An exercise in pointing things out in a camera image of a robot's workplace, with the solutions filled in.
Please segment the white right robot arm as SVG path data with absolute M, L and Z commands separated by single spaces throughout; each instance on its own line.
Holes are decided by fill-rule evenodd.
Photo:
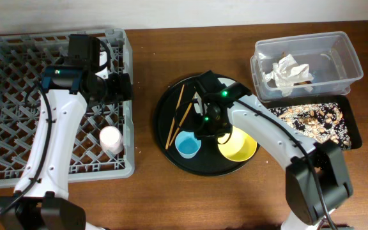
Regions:
M 286 173 L 286 201 L 291 209 L 282 229 L 320 229 L 331 214 L 353 195 L 353 186 L 340 147 L 299 134 L 272 114 L 240 82 L 229 83 L 208 71 L 195 77 L 203 121 L 198 139 L 230 134 L 239 128 L 251 136 Z

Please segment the rice and food scraps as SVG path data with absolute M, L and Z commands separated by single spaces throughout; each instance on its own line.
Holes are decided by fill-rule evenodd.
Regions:
M 343 150 L 351 149 L 347 119 L 336 102 L 269 108 L 298 133 L 324 143 L 331 140 Z

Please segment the white napkin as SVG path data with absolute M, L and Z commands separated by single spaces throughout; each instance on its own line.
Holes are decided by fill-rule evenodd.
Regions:
M 274 80 L 282 96 L 290 96 L 295 84 L 310 84 L 314 77 L 309 73 L 309 64 L 299 65 L 291 54 L 281 58 L 278 63 L 272 64 L 272 71 L 264 75 L 263 81 Z

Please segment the yellow plastic bowl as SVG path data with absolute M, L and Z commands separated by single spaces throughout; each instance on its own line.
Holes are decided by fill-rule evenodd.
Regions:
M 249 134 L 233 126 L 231 134 L 218 138 L 218 149 L 226 159 L 244 162 L 255 154 L 258 144 Z

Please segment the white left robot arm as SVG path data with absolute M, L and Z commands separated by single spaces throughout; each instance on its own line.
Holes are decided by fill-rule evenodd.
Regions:
M 5 229 L 95 229 L 84 209 L 68 200 L 68 170 L 87 109 L 134 97 L 128 73 L 98 75 L 111 63 L 104 41 L 71 34 L 68 54 L 46 67 L 36 81 L 41 111 L 26 168 L 14 194 L 0 196 L 0 223 Z

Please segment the pink plastic cup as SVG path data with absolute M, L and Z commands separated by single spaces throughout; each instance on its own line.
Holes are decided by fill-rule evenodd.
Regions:
M 102 150 L 113 155 L 121 153 L 124 148 L 122 133 L 115 126 L 106 126 L 101 129 L 99 140 Z

